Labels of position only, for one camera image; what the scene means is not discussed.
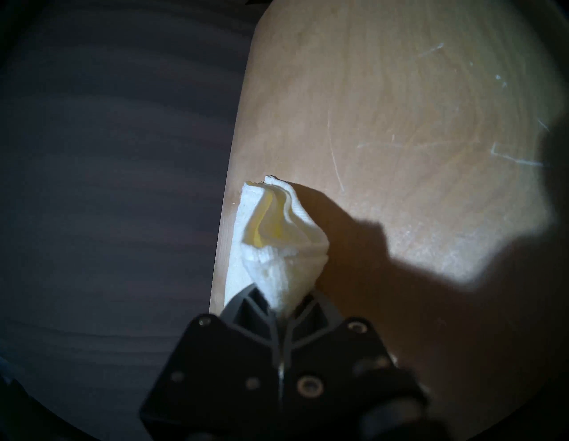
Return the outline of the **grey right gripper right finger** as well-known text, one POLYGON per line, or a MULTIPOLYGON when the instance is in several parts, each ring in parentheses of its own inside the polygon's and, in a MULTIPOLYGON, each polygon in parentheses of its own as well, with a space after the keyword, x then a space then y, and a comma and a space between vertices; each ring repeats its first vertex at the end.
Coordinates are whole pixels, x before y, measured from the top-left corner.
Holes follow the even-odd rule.
POLYGON ((344 319, 317 291, 286 321, 283 440, 440 440, 414 373, 363 317, 344 319))

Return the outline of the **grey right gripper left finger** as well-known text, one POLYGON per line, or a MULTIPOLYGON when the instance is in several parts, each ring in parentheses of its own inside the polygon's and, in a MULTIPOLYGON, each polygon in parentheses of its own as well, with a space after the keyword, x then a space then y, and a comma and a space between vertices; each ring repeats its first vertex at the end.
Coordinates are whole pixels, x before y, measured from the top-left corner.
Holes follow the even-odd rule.
POLYGON ((275 313, 246 287, 187 326, 140 420, 152 440, 278 439, 279 364, 275 313))

